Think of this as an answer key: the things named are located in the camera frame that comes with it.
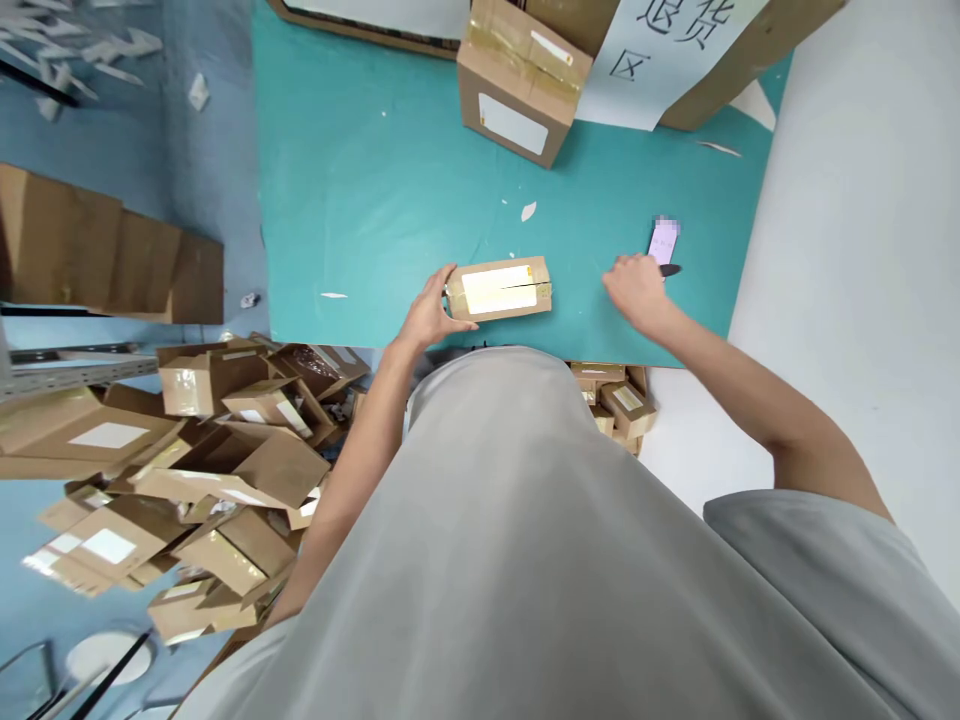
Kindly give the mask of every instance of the gray t-shirt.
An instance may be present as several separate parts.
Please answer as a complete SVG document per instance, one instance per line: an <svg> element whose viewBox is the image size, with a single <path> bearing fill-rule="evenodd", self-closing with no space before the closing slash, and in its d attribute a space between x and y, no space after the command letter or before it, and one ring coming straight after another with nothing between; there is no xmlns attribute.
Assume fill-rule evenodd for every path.
<svg viewBox="0 0 960 720"><path fill-rule="evenodd" d="M409 412L303 612L178 720L960 717L960 617L886 520L766 490L704 523L525 348Z"/></svg>

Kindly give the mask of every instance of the phone screen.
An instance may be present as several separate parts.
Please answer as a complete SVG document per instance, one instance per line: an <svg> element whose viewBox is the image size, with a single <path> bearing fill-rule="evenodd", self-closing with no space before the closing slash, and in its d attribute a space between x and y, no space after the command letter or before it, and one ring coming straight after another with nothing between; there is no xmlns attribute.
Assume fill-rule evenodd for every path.
<svg viewBox="0 0 960 720"><path fill-rule="evenodd" d="M653 228L653 237L650 238L650 249L647 255L657 259L661 265L669 265L673 258L673 248L680 237L680 223L661 215Z"/></svg>

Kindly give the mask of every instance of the teal cutting mat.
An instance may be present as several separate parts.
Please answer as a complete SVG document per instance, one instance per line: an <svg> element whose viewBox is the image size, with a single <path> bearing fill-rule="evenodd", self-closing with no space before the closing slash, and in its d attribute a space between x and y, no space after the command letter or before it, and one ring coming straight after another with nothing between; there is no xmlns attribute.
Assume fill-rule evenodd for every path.
<svg viewBox="0 0 960 720"><path fill-rule="evenodd" d="M731 108L693 134L577 122L544 170L463 127L455 63L289 25L266 3L255 7L275 339L383 347L445 263L543 255L552 312L484 323L455 342L678 366L627 325L600 280L617 255L646 251L661 214L682 226L674 262L683 272L667 280L670 296L726 336L773 139L759 123ZM777 112L789 63L762 79Z"/></svg>

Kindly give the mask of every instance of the paper scrap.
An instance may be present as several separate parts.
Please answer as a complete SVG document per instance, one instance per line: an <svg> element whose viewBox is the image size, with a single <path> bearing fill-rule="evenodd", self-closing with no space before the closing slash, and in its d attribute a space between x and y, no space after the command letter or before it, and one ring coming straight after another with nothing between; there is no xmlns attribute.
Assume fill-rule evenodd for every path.
<svg viewBox="0 0 960 720"><path fill-rule="evenodd" d="M577 119L653 130L768 0L622 0Z"/></svg>

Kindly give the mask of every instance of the left hand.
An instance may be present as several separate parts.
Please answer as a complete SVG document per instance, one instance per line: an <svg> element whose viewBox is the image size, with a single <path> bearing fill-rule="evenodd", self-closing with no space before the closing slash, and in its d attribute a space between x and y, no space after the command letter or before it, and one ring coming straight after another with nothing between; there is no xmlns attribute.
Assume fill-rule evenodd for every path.
<svg viewBox="0 0 960 720"><path fill-rule="evenodd" d="M476 323L454 320L443 308L443 287L456 268L456 263L444 265L427 280L423 292L417 295L417 299L410 306L407 319L397 336L398 342L411 346L417 352L423 352L447 335L480 329Z"/></svg>

